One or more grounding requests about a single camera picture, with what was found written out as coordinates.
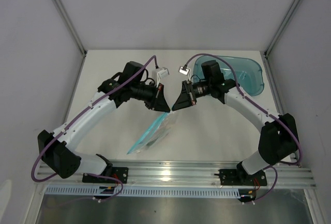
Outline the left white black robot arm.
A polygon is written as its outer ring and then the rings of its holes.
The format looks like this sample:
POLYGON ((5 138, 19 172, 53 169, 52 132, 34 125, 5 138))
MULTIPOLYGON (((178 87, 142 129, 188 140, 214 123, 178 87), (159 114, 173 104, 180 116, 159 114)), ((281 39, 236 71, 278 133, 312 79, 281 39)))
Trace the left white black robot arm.
POLYGON ((94 174, 100 182, 112 177, 112 164, 103 156, 79 154, 76 148, 89 131, 107 114, 112 113, 130 99, 140 100, 152 111, 170 112, 160 80, 169 75, 165 67, 156 67, 147 84, 146 67, 130 61, 122 72, 103 81, 86 107, 72 120, 52 132, 43 130, 37 137, 40 160, 61 178, 76 172, 94 174))

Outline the clear zip top bag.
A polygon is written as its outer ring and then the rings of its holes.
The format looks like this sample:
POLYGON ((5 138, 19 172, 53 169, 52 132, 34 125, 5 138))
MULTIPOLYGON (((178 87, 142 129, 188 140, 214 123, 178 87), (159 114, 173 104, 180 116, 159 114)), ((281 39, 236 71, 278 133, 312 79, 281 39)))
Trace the clear zip top bag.
POLYGON ((127 155, 148 150, 159 141, 162 141, 174 127, 177 116, 177 112, 165 112, 158 116, 129 149, 127 155))

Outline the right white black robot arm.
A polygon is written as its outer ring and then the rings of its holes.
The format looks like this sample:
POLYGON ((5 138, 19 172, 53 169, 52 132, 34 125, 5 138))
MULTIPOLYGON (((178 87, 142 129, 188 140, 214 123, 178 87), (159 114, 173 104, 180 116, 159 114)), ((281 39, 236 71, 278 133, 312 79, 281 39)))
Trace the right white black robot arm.
POLYGON ((239 85, 236 78, 226 79, 218 64, 219 57, 202 63, 204 79, 182 82, 182 89, 172 111, 192 107, 207 95, 219 100, 243 117, 260 133, 258 150, 236 166, 236 178, 249 184, 257 173, 270 168, 295 151, 300 151, 295 119, 290 114, 271 112, 256 103, 239 85))

